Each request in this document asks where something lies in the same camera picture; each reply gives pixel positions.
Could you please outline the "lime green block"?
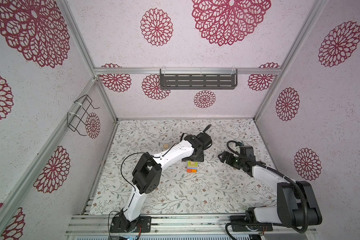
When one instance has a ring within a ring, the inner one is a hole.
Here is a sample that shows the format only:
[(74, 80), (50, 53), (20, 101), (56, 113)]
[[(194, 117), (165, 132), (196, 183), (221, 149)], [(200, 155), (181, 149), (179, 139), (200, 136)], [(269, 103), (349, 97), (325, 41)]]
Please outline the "lime green block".
[(198, 168), (198, 162), (188, 161), (187, 168), (188, 168), (188, 169), (197, 169), (197, 168)]

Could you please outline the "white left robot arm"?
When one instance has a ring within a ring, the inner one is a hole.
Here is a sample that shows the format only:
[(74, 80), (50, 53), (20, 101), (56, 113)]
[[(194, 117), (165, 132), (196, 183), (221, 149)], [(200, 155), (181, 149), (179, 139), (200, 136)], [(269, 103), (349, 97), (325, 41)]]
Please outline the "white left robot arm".
[(135, 221), (148, 194), (160, 184), (162, 172), (169, 166), (182, 161), (203, 162), (204, 151), (213, 144), (212, 138), (205, 132), (187, 135), (179, 143), (158, 154), (142, 153), (132, 175), (132, 192), (128, 203), (120, 216), (128, 222)]

